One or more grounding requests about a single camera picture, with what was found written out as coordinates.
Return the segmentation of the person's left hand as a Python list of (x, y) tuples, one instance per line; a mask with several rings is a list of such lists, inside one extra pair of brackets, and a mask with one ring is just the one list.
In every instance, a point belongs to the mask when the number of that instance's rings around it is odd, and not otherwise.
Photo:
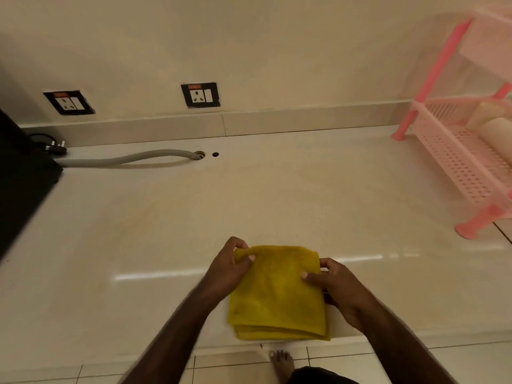
[(234, 264), (234, 252), (248, 248), (241, 238), (231, 237), (226, 241), (197, 286), (208, 303), (217, 305), (239, 285), (252, 264)]

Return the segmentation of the cream rounded container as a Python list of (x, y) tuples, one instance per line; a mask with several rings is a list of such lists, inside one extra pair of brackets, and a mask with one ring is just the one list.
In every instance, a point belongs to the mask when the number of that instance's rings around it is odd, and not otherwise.
[(481, 102), (470, 115), (465, 127), (469, 131), (476, 132), (485, 123), (505, 116), (507, 116), (507, 112), (499, 104)]

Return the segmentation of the black appliance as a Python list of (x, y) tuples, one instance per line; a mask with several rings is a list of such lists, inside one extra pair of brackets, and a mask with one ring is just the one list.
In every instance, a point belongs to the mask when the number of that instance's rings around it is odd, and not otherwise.
[(0, 259), (59, 181), (62, 171), (0, 109)]

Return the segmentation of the person's bare foot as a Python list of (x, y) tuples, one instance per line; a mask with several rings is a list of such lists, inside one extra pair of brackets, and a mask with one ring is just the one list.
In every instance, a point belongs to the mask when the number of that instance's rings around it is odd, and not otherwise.
[(269, 352), (269, 358), (279, 384), (287, 384), (296, 370), (291, 354), (285, 350), (273, 350)]

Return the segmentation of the black-framed wall socket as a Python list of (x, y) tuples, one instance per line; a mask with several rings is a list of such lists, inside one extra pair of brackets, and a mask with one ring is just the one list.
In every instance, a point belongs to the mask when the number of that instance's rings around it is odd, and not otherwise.
[(44, 91), (43, 95), (60, 115), (96, 114), (80, 90)]
[(181, 84), (185, 104), (189, 109), (208, 109), (220, 107), (217, 83)]

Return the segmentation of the person's left forearm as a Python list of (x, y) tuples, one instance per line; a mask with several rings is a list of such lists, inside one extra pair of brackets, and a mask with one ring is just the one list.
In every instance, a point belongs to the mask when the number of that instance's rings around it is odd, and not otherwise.
[(200, 283), (118, 384), (179, 384), (206, 319), (233, 290)]

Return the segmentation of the person's dark shorts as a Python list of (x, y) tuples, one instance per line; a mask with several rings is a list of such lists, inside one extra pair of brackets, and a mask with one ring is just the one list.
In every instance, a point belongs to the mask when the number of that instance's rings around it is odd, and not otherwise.
[(295, 369), (286, 384), (359, 384), (320, 367), (302, 367)]

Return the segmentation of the person's right forearm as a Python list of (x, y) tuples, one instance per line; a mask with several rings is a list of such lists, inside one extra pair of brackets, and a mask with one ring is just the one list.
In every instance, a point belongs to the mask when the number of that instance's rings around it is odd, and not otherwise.
[(366, 337), (392, 384), (458, 384), (409, 327), (379, 301), (339, 310)]

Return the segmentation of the yellow cloth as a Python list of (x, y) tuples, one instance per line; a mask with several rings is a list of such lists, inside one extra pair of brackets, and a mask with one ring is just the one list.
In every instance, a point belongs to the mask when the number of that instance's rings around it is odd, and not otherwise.
[(229, 297), (227, 323), (242, 341), (329, 341), (323, 291), (300, 273), (320, 273), (317, 252), (300, 246), (236, 249), (236, 262), (254, 256)]

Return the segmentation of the pink plastic rack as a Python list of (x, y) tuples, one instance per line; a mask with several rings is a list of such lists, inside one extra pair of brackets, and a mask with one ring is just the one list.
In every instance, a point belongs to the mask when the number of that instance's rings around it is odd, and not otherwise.
[[(459, 50), (468, 61), (503, 84), (490, 96), (428, 98), (449, 60)], [(430, 155), (478, 212), (455, 231), (475, 239), (480, 230), (512, 218), (512, 165), (465, 125), (481, 102), (494, 102), (512, 121), (512, 3), (482, 6), (457, 24), (447, 38), (411, 107), (392, 135), (403, 141), (412, 129)]]

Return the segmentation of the person's right hand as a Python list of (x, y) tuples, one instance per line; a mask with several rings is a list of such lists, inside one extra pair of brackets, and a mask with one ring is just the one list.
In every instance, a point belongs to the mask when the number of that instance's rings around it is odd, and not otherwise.
[(321, 271), (330, 273), (331, 282), (313, 286), (326, 291), (325, 302), (335, 306), (349, 325), (366, 334), (366, 319), (377, 304), (374, 295), (345, 265), (332, 258), (321, 258), (319, 264)]

